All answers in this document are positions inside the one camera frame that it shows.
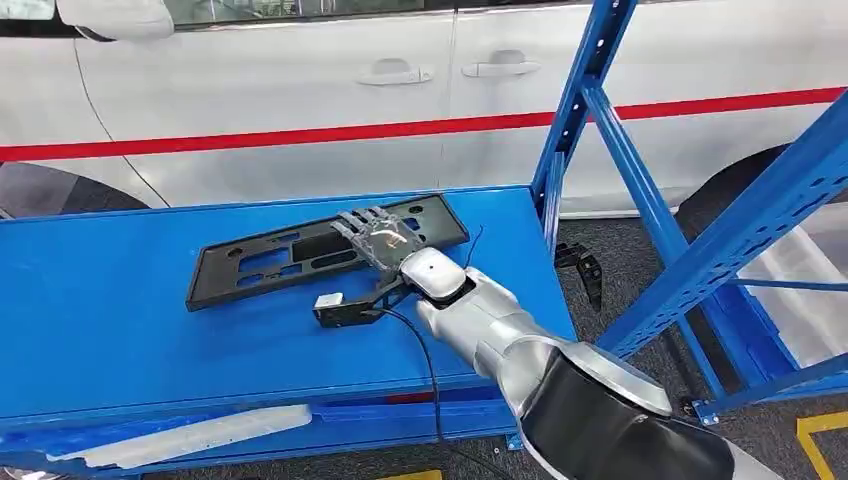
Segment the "black plastic panel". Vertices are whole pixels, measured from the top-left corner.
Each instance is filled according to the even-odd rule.
[[[439,195],[382,205],[433,247],[468,241],[468,231]],[[339,217],[204,247],[186,298],[189,311],[261,295],[367,265],[330,227]]]

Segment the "red stripe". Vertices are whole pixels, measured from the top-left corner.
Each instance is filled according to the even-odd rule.
[[[433,392],[421,393],[402,393],[399,395],[391,395],[386,397],[386,403],[389,405],[399,405],[403,403],[424,403],[433,401]]]
[[[829,103],[846,87],[797,90],[792,92],[742,95],[737,97],[684,100],[647,105],[616,107],[622,120],[697,115],[702,113],[756,110]],[[120,140],[116,142],[67,143],[54,145],[11,145],[0,147],[0,161],[57,160],[70,158],[150,155],[195,152],[229,148],[268,147],[303,143],[339,142],[375,138],[408,137],[441,133],[480,132],[550,125],[553,112],[519,113],[489,117],[452,118],[420,122],[313,128],[281,132],[237,133],[205,137]]]

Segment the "blue metal shelf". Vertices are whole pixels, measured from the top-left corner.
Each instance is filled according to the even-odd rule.
[[[704,423],[717,421],[722,410],[751,402],[842,391],[845,376],[839,373],[848,370],[848,354],[798,368],[771,320],[750,296],[739,287],[716,291],[731,279],[750,283],[736,280],[736,272],[848,186],[848,95],[834,102],[687,245],[602,88],[636,4],[637,0],[595,1],[531,185],[551,247],[558,199],[545,195],[542,187],[562,184],[561,178],[551,176],[567,168],[591,114],[665,263],[656,281],[600,337],[599,346],[626,358],[678,324],[715,397],[696,405]],[[845,289],[820,284],[771,286]],[[684,314],[699,304],[745,383],[740,392],[724,391],[686,322]]]

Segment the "car door handle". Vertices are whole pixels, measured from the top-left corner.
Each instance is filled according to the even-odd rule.
[[[400,58],[384,58],[374,62],[356,80],[363,85],[410,85],[429,82],[433,79],[433,67],[412,66]]]
[[[515,77],[530,72],[535,72],[542,65],[536,62],[519,63],[472,63],[462,67],[462,74],[466,77]]]

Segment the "black car part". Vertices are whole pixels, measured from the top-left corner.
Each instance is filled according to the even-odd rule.
[[[594,255],[589,255],[589,250],[579,242],[569,246],[565,243],[557,244],[554,250],[554,266],[556,268],[577,267],[577,273],[586,289],[589,304],[599,312],[603,304],[603,274],[601,264]]]
[[[440,194],[382,207],[402,217],[427,246],[442,248],[468,241],[468,231]],[[204,247],[186,308],[195,311],[367,266],[350,241],[330,226],[339,218]]]

